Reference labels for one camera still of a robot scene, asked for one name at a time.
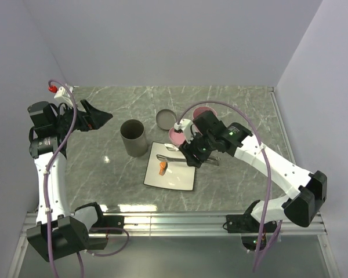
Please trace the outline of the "steel tongs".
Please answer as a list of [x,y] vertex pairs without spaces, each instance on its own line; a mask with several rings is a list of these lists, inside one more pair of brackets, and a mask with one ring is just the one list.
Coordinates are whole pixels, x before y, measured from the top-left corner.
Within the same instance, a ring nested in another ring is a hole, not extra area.
[[[165,143],[164,147],[166,148],[167,151],[179,152],[179,148],[173,144]],[[171,157],[171,156],[165,156],[162,154],[156,154],[156,158],[160,162],[187,162],[186,158],[184,157]],[[218,166],[219,162],[220,162],[219,157],[210,156],[204,163]]]

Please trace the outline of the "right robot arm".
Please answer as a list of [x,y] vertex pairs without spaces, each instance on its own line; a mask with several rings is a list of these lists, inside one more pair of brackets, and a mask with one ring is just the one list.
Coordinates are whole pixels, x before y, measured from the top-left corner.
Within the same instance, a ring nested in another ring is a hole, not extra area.
[[265,222],[290,220],[308,227],[327,198],[327,176],[300,168],[279,155],[243,125],[226,126],[211,111],[194,120],[182,119],[174,125],[175,132],[184,134],[179,147],[188,166],[201,167],[213,151],[237,158],[270,178],[284,196],[268,202],[253,202],[243,215],[244,224],[256,232]]

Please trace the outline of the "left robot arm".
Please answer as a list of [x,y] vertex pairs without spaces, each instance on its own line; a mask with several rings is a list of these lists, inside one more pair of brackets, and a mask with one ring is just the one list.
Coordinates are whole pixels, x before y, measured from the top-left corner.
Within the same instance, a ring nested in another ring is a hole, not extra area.
[[27,230],[27,240],[38,254],[50,261],[82,250],[102,250],[108,240],[91,238],[89,231],[101,232],[106,219],[94,202],[70,211],[66,198],[66,148],[69,130],[91,131],[104,126],[112,114],[81,100],[83,111],[66,107],[63,114],[52,103],[40,101],[28,107],[33,122],[29,152],[34,159],[39,181],[39,206],[36,226]]

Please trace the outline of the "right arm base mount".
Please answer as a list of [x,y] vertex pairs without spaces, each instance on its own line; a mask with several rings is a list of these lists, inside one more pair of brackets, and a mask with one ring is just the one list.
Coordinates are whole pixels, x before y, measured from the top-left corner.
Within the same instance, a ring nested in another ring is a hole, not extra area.
[[260,223],[249,214],[226,215],[222,228],[227,233],[258,233]]

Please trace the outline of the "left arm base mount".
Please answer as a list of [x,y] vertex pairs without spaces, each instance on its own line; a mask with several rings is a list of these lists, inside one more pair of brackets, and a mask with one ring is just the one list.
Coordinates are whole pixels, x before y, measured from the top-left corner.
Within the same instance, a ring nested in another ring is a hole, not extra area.
[[124,228],[125,217],[122,215],[104,215],[103,219],[89,229],[89,233],[98,234],[122,234]]

